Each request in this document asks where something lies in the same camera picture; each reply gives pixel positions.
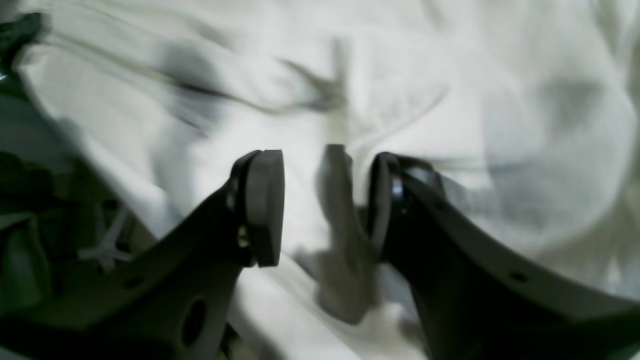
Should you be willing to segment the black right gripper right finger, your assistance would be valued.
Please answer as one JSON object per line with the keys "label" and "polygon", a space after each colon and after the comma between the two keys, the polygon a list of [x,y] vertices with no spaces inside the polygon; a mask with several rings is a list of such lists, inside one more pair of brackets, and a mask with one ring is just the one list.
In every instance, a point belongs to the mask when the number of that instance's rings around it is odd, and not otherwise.
{"label": "black right gripper right finger", "polygon": [[430,360],[631,360],[639,303],[558,276],[476,227],[424,161],[379,153],[368,232],[407,281]]}

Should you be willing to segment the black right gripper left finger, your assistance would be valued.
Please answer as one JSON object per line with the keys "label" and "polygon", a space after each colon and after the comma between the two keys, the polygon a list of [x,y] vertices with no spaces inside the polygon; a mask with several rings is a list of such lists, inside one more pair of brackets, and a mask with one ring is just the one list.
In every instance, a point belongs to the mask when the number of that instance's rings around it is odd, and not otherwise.
{"label": "black right gripper left finger", "polygon": [[1,318],[1,346],[32,360],[215,360],[243,269],[276,267],[281,150],[230,178],[165,239],[98,282]]}

